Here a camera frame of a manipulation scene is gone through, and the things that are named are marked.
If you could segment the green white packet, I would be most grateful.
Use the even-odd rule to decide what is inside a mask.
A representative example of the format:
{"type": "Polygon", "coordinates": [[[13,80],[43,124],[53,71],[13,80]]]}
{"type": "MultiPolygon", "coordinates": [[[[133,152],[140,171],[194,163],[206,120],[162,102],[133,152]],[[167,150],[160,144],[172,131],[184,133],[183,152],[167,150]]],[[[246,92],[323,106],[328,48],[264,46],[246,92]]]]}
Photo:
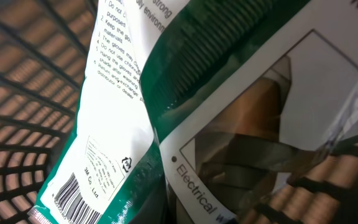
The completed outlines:
{"type": "Polygon", "coordinates": [[[357,175],[358,0],[100,1],[38,223],[326,223],[357,175]]]}

